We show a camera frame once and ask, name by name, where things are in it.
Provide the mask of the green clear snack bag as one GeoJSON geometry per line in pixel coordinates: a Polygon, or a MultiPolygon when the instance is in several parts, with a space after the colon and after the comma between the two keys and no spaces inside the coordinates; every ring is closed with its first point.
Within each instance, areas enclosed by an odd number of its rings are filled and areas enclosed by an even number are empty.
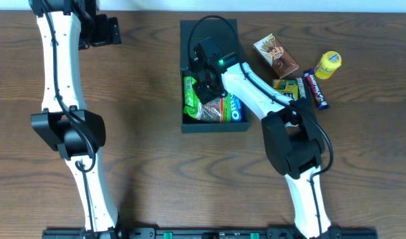
{"type": "Polygon", "coordinates": [[[230,123],[232,121],[231,94],[227,93],[226,97],[216,98],[207,104],[202,104],[192,88],[196,80],[191,76],[186,76],[183,81],[184,114],[209,123],[230,123]]]}

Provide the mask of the blue Oreo pack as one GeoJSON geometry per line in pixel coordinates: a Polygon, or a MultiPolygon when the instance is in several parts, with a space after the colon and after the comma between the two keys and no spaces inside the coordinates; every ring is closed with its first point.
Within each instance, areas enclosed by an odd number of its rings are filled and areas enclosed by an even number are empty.
{"type": "Polygon", "coordinates": [[[241,100],[237,96],[229,94],[229,101],[229,122],[242,122],[243,108],[241,100]]]}

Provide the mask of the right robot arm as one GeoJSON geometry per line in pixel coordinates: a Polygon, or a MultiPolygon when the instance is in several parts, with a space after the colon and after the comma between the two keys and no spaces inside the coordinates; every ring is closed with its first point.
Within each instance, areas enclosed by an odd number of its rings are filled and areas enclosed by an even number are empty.
{"type": "Polygon", "coordinates": [[[260,119],[267,158],[289,186],[297,230],[305,238],[322,238],[331,226],[320,190],[321,155],[328,138],[309,103],[274,90],[239,51],[224,54],[211,38],[200,41],[194,53],[192,87],[200,102],[232,94],[260,119]]]}

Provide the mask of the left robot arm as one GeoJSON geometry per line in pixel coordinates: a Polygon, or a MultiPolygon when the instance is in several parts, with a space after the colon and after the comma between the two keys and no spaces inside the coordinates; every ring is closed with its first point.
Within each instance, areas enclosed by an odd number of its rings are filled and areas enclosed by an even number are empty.
{"type": "Polygon", "coordinates": [[[121,43],[117,18],[98,14],[99,1],[31,0],[44,54],[41,112],[31,116],[38,136],[70,169],[84,209],[84,228],[45,231],[44,236],[120,238],[119,214],[104,168],[103,118],[88,110],[80,76],[79,51],[121,43]]]}

